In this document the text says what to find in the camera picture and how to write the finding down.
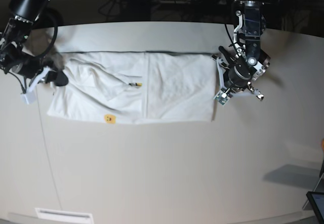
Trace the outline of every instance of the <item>yellow label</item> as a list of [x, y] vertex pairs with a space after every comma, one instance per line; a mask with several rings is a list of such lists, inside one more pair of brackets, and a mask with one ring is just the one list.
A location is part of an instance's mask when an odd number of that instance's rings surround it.
[[105, 121], [108, 124], [115, 124], [116, 123], [116, 116], [110, 115], [110, 114], [106, 114], [105, 115]]

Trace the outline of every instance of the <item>table surface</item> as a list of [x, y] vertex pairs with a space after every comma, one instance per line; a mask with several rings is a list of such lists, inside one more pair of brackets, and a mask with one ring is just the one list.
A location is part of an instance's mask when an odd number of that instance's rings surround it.
[[[33, 32], [35, 54], [46, 43], [45, 30]], [[55, 49], [216, 53], [220, 45], [229, 45], [221, 24], [129, 22], [60, 27]], [[232, 99], [212, 123], [52, 118], [48, 86], [27, 106], [14, 78], [0, 75], [0, 217], [43, 207], [93, 213], [95, 223], [300, 218], [322, 161], [324, 39], [267, 30], [262, 48], [272, 58], [255, 84], [265, 100]]]

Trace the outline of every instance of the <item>yellow tag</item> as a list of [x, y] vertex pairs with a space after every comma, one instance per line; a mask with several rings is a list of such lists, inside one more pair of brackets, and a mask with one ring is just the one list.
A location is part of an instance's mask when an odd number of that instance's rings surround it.
[[105, 121], [108, 124], [115, 124], [116, 123], [116, 116], [110, 115], [110, 114], [106, 114], [105, 115]]

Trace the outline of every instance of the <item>folded cloth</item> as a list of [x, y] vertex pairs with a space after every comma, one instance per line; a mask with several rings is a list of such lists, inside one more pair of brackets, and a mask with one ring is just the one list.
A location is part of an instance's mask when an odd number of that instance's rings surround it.
[[216, 64], [207, 55], [66, 53], [69, 84], [48, 115], [116, 124], [211, 121]]

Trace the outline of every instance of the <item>white towel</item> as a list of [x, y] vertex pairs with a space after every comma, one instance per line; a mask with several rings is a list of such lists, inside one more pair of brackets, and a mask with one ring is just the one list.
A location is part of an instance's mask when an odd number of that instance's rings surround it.
[[55, 88], [48, 115], [145, 124], [211, 121], [216, 63], [207, 55], [66, 53], [69, 84]]

